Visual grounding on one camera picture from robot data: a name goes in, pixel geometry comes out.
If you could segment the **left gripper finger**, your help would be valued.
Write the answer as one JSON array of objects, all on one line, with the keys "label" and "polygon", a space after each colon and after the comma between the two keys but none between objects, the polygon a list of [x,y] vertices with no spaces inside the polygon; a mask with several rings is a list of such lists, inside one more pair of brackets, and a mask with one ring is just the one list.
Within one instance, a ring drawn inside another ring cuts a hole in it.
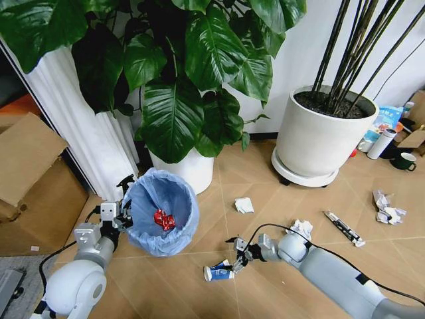
[{"label": "left gripper finger", "polygon": [[134,175],[133,174],[130,174],[130,175],[128,175],[127,177],[125,177],[125,178],[123,178],[117,185],[116,185],[116,187],[117,188],[121,188],[122,189],[122,200],[124,199],[124,197],[125,197],[125,195],[126,195],[126,193],[127,193],[127,191],[128,191],[128,189],[129,189],[129,187],[130,187],[130,184],[131,183],[133,183],[135,180],[134,180]]},{"label": "left gripper finger", "polygon": [[133,219],[131,216],[131,199],[125,204],[121,203],[116,217],[114,217],[116,228],[119,231],[126,231],[133,226]]}]

